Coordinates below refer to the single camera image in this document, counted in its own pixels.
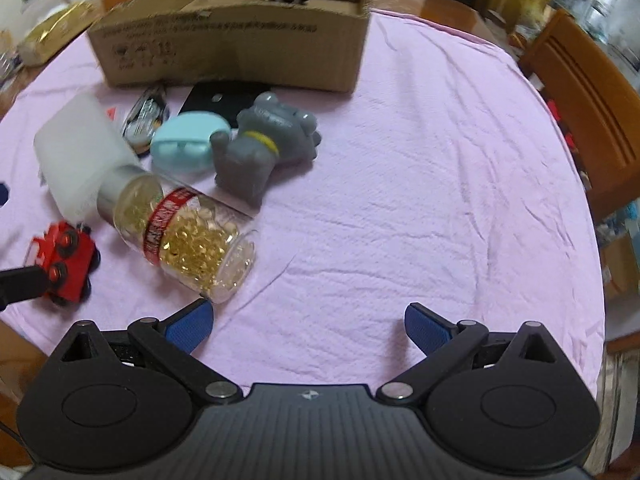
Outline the red toy train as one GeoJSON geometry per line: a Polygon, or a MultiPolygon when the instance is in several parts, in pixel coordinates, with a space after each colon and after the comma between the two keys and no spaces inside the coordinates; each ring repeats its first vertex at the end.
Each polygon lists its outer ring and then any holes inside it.
{"type": "Polygon", "coordinates": [[[29,245],[24,265],[40,266],[49,281],[44,294],[58,306],[82,304],[91,294],[90,274],[101,262],[101,254],[85,223],[65,220],[51,223],[29,245]]]}

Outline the fish oil capsule bottle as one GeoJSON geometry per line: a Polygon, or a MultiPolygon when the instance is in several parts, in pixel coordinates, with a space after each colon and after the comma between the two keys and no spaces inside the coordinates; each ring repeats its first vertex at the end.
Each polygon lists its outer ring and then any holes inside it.
{"type": "Polygon", "coordinates": [[[256,260],[257,232],[230,206],[138,166],[103,179],[96,209],[129,246],[175,280],[224,304],[256,260]]]}

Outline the translucent white plastic box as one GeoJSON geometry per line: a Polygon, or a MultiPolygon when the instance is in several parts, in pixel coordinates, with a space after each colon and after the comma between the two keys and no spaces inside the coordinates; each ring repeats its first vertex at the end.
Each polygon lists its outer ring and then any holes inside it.
{"type": "Polygon", "coordinates": [[[106,110],[88,93],[75,96],[40,128],[34,149],[58,211],[74,223],[96,214],[96,196],[109,171],[139,163],[106,110]]]}

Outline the light blue earbud case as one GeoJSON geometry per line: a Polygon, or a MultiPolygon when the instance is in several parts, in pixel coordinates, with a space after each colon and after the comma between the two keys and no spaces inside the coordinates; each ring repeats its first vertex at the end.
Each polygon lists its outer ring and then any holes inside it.
{"type": "Polygon", "coordinates": [[[186,112],[171,117],[156,130],[150,148],[152,167],[166,174],[200,174],[214,169],[209,138],[231,136],[229,123],[211,112],[186,112]]]}

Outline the correction tape dispenser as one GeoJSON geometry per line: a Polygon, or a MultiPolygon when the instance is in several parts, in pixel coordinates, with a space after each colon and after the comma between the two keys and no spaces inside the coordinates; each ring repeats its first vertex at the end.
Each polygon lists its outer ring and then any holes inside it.
{"type": "Polygon", "coordinates": [[[122,137],[139,156],[149,153],[157,129],[169,118],[166,88],[156,84],[147,88],[134,103],[122,124],[122,137]]]}

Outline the black square device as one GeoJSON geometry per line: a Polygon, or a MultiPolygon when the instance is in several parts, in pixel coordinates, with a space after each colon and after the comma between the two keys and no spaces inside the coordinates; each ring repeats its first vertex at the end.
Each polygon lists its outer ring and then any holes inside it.
{"type": "Polygon", "coordinates": [[[183,106],[180,114],[189,112],[209,112],[224,118],[232,128],[238,126],[236,116],[241,110],[253,105],[255,99],[269,92],[269,84],[255,81],[212,80],[196,84],[183,106]]]}

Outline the pink card case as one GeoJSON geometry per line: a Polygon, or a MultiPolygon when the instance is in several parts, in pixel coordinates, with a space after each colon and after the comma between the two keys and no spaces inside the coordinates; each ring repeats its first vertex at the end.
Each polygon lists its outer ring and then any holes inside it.
{"type": "Polygon", "coordinates": [[[111,106],[106,110],[107,117],[111,119],[112,122],[119,121],[119,107],[111,106]]]}

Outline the pink table cloth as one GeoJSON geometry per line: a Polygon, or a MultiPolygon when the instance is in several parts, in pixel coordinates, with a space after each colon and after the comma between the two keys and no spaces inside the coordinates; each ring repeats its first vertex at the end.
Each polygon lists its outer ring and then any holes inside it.
{"type": "Polygon", "coordinates": [[[513,332],[543,322],[589,387],[604,301],[582,181],[512,58],[408,16],[370,18],[349,96],[280,90],[318,118],[314,164],[277,174],[257,260],[196,356],[255,382],[377,387],[419,362],[417,301],[513,332]]]}

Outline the cardboard box on floor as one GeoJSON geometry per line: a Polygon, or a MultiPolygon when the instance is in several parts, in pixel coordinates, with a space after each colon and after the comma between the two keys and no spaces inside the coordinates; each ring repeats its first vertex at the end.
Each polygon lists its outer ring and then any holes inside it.
{"type": "Polygon", "coordinates": [[[634,245],[628,233],[599,249],[606,301],[639,291],[639,267],[634,245]]]}

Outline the gold tissue box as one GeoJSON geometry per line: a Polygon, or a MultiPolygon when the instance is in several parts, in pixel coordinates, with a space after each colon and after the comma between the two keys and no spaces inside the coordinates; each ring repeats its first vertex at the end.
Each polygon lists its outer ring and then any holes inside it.
{"type": "Polygon", "coordinates": [[[25,66],[41,66],[90,27],[100,14],[101,9],[89,1],[57,10],[28,32],[17,45],[17,54],[25,66]]]}

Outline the wooden chair right side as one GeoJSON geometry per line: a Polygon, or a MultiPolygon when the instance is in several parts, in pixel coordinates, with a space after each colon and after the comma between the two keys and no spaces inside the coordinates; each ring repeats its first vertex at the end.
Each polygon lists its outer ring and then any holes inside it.
{"type": "Polygon", "coordinates": [[[639,95],[614,63],[560,9],[518,61],[555,100],[588,174],[594,221],[639,197],[639,95]]]}

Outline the brown cardboard box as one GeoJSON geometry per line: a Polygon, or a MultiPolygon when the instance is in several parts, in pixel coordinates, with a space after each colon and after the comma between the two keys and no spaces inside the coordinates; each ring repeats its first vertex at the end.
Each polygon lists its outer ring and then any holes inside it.
{"type": "Polygon", "coordinates": [[[88,30],[112,87],[206,80],[349,93],[369,0],[129,0],[88,30]]]}

